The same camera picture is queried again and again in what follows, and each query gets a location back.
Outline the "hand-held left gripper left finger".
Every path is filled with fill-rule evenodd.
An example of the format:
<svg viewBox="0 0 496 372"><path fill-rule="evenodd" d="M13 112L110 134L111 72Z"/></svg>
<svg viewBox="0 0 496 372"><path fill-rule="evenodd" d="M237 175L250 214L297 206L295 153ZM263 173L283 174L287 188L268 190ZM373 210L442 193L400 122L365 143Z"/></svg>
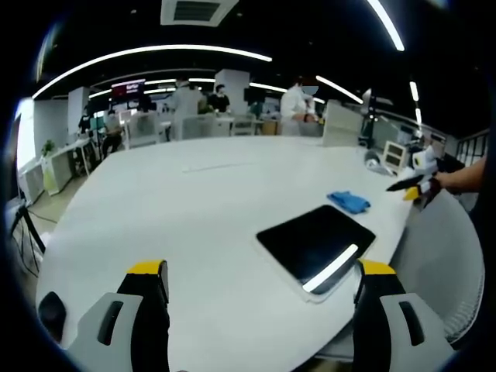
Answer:
<svg viewBox="0 0 496 372"><path fill-rule="evenodd" d="M67 354L80 371L169 371L167 261L132 266L77 324Z"/></svg>

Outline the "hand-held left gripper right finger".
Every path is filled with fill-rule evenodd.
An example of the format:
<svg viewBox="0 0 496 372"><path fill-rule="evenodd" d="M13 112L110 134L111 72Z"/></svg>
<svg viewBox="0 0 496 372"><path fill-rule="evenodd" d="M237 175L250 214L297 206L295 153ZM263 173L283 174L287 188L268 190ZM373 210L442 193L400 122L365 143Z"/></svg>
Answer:
<svg viewBox="0 0 496 372"><path fill-rule="evenodd" d="M441 371L454 354L441 318L394 269L360 258L354 297L353 371Z"/></svg>

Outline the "person's right hand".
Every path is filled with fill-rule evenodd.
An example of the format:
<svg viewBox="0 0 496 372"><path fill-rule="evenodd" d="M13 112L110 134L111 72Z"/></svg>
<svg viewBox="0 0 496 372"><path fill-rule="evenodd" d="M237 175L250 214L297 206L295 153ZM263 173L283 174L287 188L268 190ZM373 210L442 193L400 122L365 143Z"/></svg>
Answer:
<svg viewBox="0 0 496 372"><path fill-rule="evenodd" d="M456 172L453 173L438 172L434 178L439 183L440 189L445 189L451 194L461 193L460 180Z"/></svg>

